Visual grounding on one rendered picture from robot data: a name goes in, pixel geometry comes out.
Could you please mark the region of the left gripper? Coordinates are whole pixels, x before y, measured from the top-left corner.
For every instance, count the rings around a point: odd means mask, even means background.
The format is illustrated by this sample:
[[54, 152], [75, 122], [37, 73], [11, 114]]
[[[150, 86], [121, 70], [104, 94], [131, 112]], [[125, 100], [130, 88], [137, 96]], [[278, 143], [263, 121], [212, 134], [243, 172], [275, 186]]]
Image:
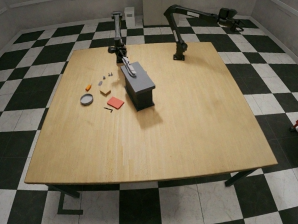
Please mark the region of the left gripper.
[[[239, 26], [240, 22], [241, 22], [244, 26]], [[231, 31], [232, 33], [243, 32], [243, 31], [244, 31], [243, 28], [246, 28], [246, 27], [247, 27], [247, 25], [244, 24], [244, 23], [241, 21], [241, 19], [235, 19], [235, 20], [232, 22], [231, 25], [226, 24], [226, 21], [225, 21], [225, 25], [224, 25], [224, 26], [229, 27], [229, 28], [230, 28], [230, 31]], [[240, 28], [241, 30], [236, 30], [236, 28]]]

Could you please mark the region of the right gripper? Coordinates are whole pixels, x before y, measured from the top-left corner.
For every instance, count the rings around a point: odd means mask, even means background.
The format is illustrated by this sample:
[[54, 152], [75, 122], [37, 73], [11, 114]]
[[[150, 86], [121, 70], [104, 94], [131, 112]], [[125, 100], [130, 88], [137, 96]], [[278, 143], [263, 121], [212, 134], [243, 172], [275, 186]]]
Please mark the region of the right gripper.
[[126, 50], [127, 49], [124, 48], [124, 47], [119, 47], [116, 58], [117, 59], [122, 59], [123, 57], [126, 57], [127, 56], [127, 51]]

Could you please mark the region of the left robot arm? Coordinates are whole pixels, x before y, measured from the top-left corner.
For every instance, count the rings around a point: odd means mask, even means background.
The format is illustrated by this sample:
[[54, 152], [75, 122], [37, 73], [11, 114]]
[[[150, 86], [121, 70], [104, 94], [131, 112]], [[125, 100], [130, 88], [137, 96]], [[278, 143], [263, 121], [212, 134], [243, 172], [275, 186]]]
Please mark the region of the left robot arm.
[[[184, 61], [185, 55], [183, 55], [183, 52], [187, 51], [188, 45], [183, 41], [179, 29], [177, 27], [176, 21], [174, 19], [173, 13], [175, 14], [182, 14], [190, 17], [194, 17], [197, 19], [204, 20], [211, 24], [219, 24], [222, 26], [225, 26], [225, 24], [230, 25], [235, 20], [233, 18], [238, 12], [235, 9], [228, 9], [228, 8], [221, 8], [219, 11], [219, 14], [214, 13], [208, 13], [208, 12], [202, 12], [186, 7], [182, 7], [179, 5], [172, 5], [170, 6], [163, 15], [167, 18], [168, 23], [170, 25], [170, 28], [172, 30], [172, 33], [174, 35], [175, 41], [176, 41], [176, 53], [173, 55], [173, 60], [177, 61]], [[225, 23], [226, 22], [226, 23]]]

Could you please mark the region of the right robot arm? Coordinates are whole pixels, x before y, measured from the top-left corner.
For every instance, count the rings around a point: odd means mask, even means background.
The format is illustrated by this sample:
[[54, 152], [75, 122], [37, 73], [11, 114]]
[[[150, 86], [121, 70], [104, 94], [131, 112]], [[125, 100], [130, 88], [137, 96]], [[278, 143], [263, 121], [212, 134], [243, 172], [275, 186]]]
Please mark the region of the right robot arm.
[[[114, 47], [108, 47], [108, 53], [115, 53], [116, 56], [118, 54], [119, 47], [125, 48], [124, 42], [122, 42], [122, 34], [121, 34], [121, 22], [122, 22], [123, 14], [122, 11], [113, 11], [111, 12], [111, 19], [114, 20], [115, 23], [115, 38], [114, 38]], [[124, 63], [122, 59], [116, 58], [116, 63]]]

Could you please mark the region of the orange flat rectangular block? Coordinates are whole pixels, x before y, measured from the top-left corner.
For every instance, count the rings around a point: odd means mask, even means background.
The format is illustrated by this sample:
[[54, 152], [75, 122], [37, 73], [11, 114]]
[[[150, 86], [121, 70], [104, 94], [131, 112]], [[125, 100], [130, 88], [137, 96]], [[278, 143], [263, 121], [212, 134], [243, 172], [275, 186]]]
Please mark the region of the orange flat rectangular block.
[[116, 98], [116, 97], [112, 97], [108, 102], [107, 104], [116, 108], [116, 109], [119, 109], [125, 102]]

